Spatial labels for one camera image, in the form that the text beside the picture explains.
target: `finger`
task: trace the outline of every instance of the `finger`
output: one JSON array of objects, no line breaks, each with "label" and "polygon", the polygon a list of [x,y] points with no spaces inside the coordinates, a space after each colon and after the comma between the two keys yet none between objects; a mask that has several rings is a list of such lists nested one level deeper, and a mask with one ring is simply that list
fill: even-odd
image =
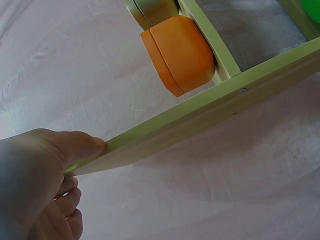
[{"label": "finger", "polygon": [[55,203],[60,208],[62,214],[67,218],[75,211],[80,202],[81,191],[75,188],[67,195],[61,196],[55,200]]},{"label": "finger", "polygon": [[84,230],[82,222],[82,214],[79,209],[74,210],[74,213],[67,219],[70,229],[75,240],[79,240]]},{"label": "finger", "polygon": [[64,194],[75,189],[77,186],[78,180],[74,176],[64,178],[63,183],[61,184],[60,189],[54,198],[56,199],[63,196]]},{"label": "finger", "polygon": [[62,153],[67,163],[96,157],[106,147],[106,143],[80,131],[54,132],[54,146]]}]

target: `wooden plank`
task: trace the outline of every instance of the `wooden plank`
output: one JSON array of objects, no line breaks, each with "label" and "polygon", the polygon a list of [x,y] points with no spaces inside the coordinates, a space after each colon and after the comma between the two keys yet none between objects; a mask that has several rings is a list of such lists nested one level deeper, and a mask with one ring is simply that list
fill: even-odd
[{"label": "wooden plank", "polygon": [[108,152],[70,166],[82,175],[132,164],[320,71],[320,37],[263,62],[108,141]]},{"label": "wooden plank", "polygon": [[301,5],[301,0],[278,0],[278,2],[291,16],[308,41],[320,37],[320,24],[307,15]]}]

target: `hand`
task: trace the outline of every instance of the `hand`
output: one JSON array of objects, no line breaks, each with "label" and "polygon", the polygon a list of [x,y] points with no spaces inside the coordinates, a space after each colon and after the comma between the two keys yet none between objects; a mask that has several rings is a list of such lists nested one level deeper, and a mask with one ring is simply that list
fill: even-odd
[{"label": "hand", "polygon": [[83,132],[46,129],[1,140],[0,239],[80,239],[81,192],[63,172],[104,148],[103,140]]}]

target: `white sheet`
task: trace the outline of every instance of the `white sheet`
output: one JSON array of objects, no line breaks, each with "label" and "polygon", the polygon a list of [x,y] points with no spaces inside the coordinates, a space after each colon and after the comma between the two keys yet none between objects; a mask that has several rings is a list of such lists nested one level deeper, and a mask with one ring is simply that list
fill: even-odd
[{"label": "white sheet", "polygon": [[[273,0],[232,2],[255,28],[260,15],[269,30],[287,19]],[[228,16],[227,4],[202,3]],[[239,18],[228,20],[250,47]],[[243,67],[303,42],[293,24],[283,38],[260,31],[250,58],[234,47]],[[140,32],[120,0],[3,0],[0,137],[50,128],[107,140],[195,94],[176,99],[162,86]],[[319,81],[134,165],[80,177],[82,239],[319,239]]]}]

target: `screw head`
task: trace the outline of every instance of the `screw head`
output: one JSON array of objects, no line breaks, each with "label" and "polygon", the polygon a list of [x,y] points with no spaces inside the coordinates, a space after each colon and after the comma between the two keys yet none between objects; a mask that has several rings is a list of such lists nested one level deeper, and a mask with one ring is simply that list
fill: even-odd
[{"label": "screw head", "polygon": [[239,93],[239,94],[243,94],[243,93],[245,93],[246,91],[247,91],[247,89],[244,87],[244,88],[240,89],[240,90],[238,91],[238,93]]}]

